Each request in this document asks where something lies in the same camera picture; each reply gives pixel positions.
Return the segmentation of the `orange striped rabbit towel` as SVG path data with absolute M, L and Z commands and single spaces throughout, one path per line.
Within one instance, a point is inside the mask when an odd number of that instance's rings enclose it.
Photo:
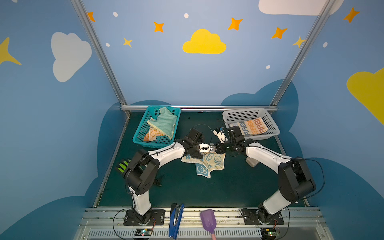
M 268 127 L 262 118 L 236 122 L 233 123 L 232 126 L 238 126 L 244 136 L 261 135 L 268 131 Z

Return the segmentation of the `blue rabbit pattern towel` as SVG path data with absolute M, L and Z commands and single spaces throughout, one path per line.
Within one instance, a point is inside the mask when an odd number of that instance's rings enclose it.
M 182 158 L 182 162 L 195 164 L 198 176 L 210 178 L 212 171 L 225 169 L 225 157 L 226 154 L 220 155 L 216 152 L 209 152 L 203 155 L 201 159 L 195 159 L 191 155 L 187 155 Z

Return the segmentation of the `plain mint green towel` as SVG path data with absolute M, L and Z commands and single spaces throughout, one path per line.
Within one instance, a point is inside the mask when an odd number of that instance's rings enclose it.
M 161 131 L 164 136 L 167 136 L 170 140 L 173 139 L 177 116 L 173 115 L 168 108 L 163 107 L 160 109 L 160 115 L 156 119 L 151 118 L 147 121 L 150 127 L 154 127 Z

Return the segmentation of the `teal plastic basket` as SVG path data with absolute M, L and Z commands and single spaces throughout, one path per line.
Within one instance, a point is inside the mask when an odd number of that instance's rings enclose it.
M 181 109 L 149 106 L 134 134 L 133 142 L 146 148 L 160 149 L 175 140 Z

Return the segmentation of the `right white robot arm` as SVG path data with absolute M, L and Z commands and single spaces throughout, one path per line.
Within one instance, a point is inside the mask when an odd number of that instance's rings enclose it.
M 315 180 L 303 158 L 281 155 L 253 139 L 245 139 L 238 126 L 230 127 L 227 131 L 228 135 L 223 128 L 213 131 L 219 139 L 217 153 L 244 153 L 248 159 L 256 160 L 278 174 L 278 190 L 259 205 L 258 218 L 262 222 L 316 190 Z

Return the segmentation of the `grey sponge block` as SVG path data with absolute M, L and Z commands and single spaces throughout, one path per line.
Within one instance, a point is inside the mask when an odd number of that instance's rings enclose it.
M 253 159 L 253 158 L 249 158 L 249 157 L 246 158 L 246 162 L 247 162 L 252 168 L 254 168 L 257 164 L 260 163 L 258 160 Z

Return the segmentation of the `grey plastic basket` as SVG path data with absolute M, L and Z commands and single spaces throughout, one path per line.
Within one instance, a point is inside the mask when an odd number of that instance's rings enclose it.
M 228 128 L 238 126 L 246 140 L 266 140 L 280 134 L 271 114 L 263 108 L 224 111 L 223 119 Z

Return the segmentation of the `orange cream patterned towel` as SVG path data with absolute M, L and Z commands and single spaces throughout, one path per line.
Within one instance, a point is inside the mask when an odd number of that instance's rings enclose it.
M 143 138 L 143 142 L 152 142 L 152 141 L 155 141 L 157 137 L 161 137 L 161 136 L 164 136 L 164 134 L 161 131 L 159 131 L 154 127 L 150 127 L 149 131 Z

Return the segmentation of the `blue stapler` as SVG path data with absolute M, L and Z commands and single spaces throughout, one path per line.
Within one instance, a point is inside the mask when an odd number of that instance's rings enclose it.
M 176 240 L 182 220 L 184 211 L 184 204 L 178 205 L 173 203 L 171 205 L 170 223 L 169 223 L 169 237 Z

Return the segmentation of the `purple plastic scoop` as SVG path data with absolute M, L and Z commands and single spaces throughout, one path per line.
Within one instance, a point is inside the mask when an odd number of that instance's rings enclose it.
M 204 229 L 210 233 L 212 240 L 217 240 L 215 235 L 217 221 L 214 211 L 212 209 L 204 210 L 200 213 L 200 217 Z

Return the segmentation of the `right green circuit board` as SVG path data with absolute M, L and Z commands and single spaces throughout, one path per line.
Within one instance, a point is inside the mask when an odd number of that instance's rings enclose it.
M 275 229 L 261 228 L 261 240 L 275 240 L 278 233 Z

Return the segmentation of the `green circuit board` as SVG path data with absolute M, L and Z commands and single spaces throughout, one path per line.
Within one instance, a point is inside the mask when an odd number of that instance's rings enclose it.
M 275 240 L 278 233 L 275 229 L 261 228 L 261 240 Z
M 151 237 L 153 233 L 152 229 L 135 229 L 135 237 Z

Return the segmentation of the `left green circuit board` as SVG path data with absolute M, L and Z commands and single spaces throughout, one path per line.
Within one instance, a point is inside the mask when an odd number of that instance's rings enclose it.
M 152 229 L 135 229 L 135 237 L 151 237 L 153 233 Z

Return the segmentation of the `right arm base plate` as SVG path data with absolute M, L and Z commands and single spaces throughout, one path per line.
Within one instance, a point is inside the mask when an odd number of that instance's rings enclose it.
M 264 210 L 243 208 L 240 213 L 245 225 L 283 225 L 285 223 L 281 212 L 270 215 Z

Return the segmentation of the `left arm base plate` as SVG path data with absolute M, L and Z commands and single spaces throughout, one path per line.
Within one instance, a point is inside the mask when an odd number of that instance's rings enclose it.
M 165 213 L 165 210 L 150 209 L 144 215 L 140 215 L 134 209 L 129 209 L 125 215 L 124 226 L 163 226 Z

